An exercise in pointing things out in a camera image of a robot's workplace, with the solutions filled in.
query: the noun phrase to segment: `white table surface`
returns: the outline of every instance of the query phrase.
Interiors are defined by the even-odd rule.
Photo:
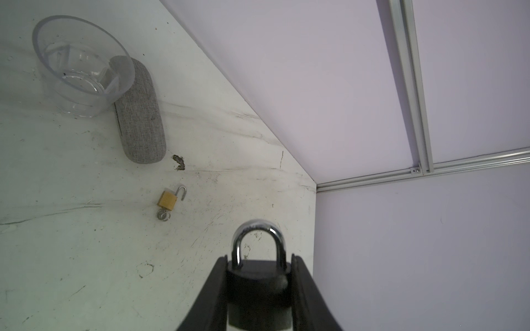
[[[253,218],[277,223],[288,260],[312,269],[315,183],[159,1],[2,7],[0,329],[174,330]],[[41,94],[31,32],[56,14],[103,27],[146,65],[167,139],[161,162],[124,155],[112,112],[63,115]],[[160,194],[178,184],[186,198],[158,221]],[[275,247],[251,234],[243,254],[272,259]]]

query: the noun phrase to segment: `brass padlock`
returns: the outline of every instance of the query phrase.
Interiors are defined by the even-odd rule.
[[[241,260],[241,240],[254,230],[269,233],[276,243],[276,261]],[[265,220],[251,220],[235,232],[228,263],[228,323],[243,330],[272,331],[291,327],[291,267],[281,231]]]
[[[184,200],[187,191],[184,185],[179,186],[179,188],[175,191],[175,194],[170,191],[162,192],[162,195],[160,196],[160,199],[157,203],[157,205],[161,208],[156,214],[159,220],[169,220],[169,217],[171,217],[171,214],[169,212],[175,207],[176,201],[178,199],[177,194],[179,194],[180,189],[184,189],[184,193],[181,199]]]

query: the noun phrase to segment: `padlock shackle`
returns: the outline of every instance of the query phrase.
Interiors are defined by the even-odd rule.
[[[280,229],[269,221],[254,219],[247,221],[237,228],[232,239],[232,269],[240,269],[241,264],[241,241],[243,237],[251,232],[261,230],[269,233],[276,243],[276,266],[285,270],[287,268],[287,257],[285,253],[285,240]]]
[[[182,195],[182,198],[180,199],[181,201],[183,201],[184,198],[186,197],[186,191],[187,191],[187,190],[186,190],[186,186],[184,186],[184,185],[180,185],[179,188],[175,191],[175,195],[179,195],[179,191],[180,191],[180,189],[184,189],[184,193],[183,193],[183,195]]]

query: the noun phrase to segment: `gray fabric case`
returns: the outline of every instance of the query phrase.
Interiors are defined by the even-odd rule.
[[[121,60],[113,57],[115,65]],[[164,158],[166,141],[156,93],[147,68],[132,59],[135,79],[132,87],[114,105],[118,117],[121,144],[127,157],[140,164],[155,163]]]

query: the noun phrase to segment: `clear plastic bowl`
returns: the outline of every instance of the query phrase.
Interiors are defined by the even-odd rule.
[[[65,113],[92,117],[134,82],[134,66],[107,31],[73,16],[50,16],[33,29],[45,92]]]

